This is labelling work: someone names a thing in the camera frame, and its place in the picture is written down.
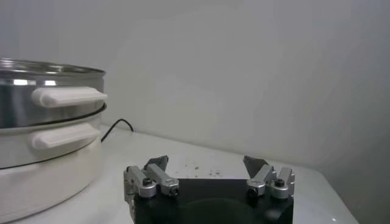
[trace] white table surface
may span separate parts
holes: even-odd
[[[111,132],[102,148],[102,173],[89,186],[57,206],[13,223],[132,223],[123,196],[123,170],[129,165],[142,167],[149,158],[162,155],[169,156],[166,172],[177,178],[249,178],[243,155],[120,128]],[[357,223],[322,174],[268,159],[267,162],[278,172],[281,166],[289,166],[296,174],[294,223]]]

